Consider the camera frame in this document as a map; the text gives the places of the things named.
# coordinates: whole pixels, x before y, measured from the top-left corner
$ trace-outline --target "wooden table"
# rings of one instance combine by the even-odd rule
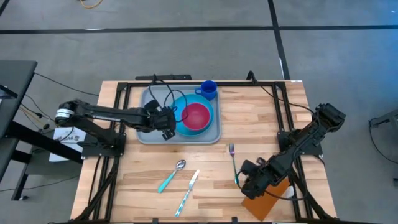
[[[101,87],[98,105],[113,107],[116,81],[105,81]],[[289,101],[308,106],[302,82],[286,81]],[[132,88],[129,107],[138,106],[144,88]],[[127,128],[127,145],[119,165],[111,222],[230,222],[237,217],[240,222],[258,221],[241,202],[244,195],[235,186],[228,144],[235,143],[237,168],[243,160],[268,159],[278,153],[276,133],[279,130],[274,100],[264,90],[255,86],[219,87],[222,116],[222,137],[212,145],[144,145]],[[302,128],[311,121],[307,110],[291,106],[294,125]],[[109,124],[98,121],[104,128]],[[185,159],[184,170],[177,172],[163,193],[158,186],[170,175],[175,163]],[[336,216],[328,180],[323,164],[313,156],[302,156],[308,189],[327,213]],[[71,218],[86,207],[97,158],[84,161],[73,204]],[[98,169],[94,192],[98,186]],[[179,218],[175,212],[187,191],[193,173],[200,174]],[[106,198],[101,204],[100,218],[104,217]],[[302,216],[304,205],[300,203]],[[292,202],[279,200],[265,221],[294,221]]]

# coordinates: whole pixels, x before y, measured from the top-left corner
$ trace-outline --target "blue mug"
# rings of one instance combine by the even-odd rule
[[[207,100],[212,100],[217,95],[217,83],[212,80],[206,80],[199,88],[195,89],[195,93],[203,96]]]

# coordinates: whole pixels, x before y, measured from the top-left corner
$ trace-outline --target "gray floor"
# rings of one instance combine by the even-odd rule
[[[282,26],[398,24],[396,1],[284,0],[275,1],[275,8]],[[271,24],[267,1],[260,0],[104,0],[92,10],[75,0],[10,0],[0,17],[1,30]],[[397,37],[395,30],[282,32],[290,76],[304,81],[310,106],[330,102],[347,114],[342,129],[322,143],[333,200],[343,220],[398,222],[398,189],[392,185],[398,167],[375,152],[368,131],[369,119],[398,109]],[[253,70],[257,78],[282,78],[271,31],[0,35],[0,49],[0,59],[36,60],[36,72],[93,93],[102,80],[153,73],[242,79]],[[63,101],[96,102],[40,77],[28,94],[52,116]],[[27,98],[24,102],[34,107]],[[16,120],[33,128],[21,114]],[[390,127],[373,133],[380,150],[398,161]],[[12,162],[0,189],[13,188],[21,169]],[[64,178],[33,176],[27,187]],[[0,193],[0,222],[64,222],[76,186],[77,179],[27,190],[31,198],[24,202],[10,202],[11,192]]]

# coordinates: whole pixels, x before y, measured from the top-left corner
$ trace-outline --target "teal spoon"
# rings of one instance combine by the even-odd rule
[[[176,165],[174,171],[169,175],[169,177],[163,182],[163,184],[157,189],[158,193],[162,193],[162,191],[166,188],[167,184],[173,179],[175,173],[178,170],[182,170],[185,167],[187,162],[185,160],[180,160]]]

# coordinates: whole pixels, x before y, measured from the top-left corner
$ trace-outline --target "gray tray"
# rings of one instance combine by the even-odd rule
[[[170,85],[172,90],[180,90],[184,94],[195,94],[195,88],[198,85]],[[170,92],[167,86],[159,85],[151,87],[152,93],[156,100],[163,106],[164,100],[167,94]],[[177,99],[181,96],[181,93],[174,91],[174,97]],[[149,93],[149,89],[146,88],[142,91],[140,106],[144,105],[153,100]],[[166,102],[166,106],[171,105],[173,102],[172,97],[169,96]],[[220,98],[217,94],[216,98],[210,101],[214,109],[214,120],[213,124],[204,132],[197,136],[187,137],[179,133],[175,133],[175,136],[169,140],[164,140],[161,131],[153,131],[151,133],[137,132],[138,140],[143,144],[213,144],[217,142],[221,137],[221,111],[220,111]]]

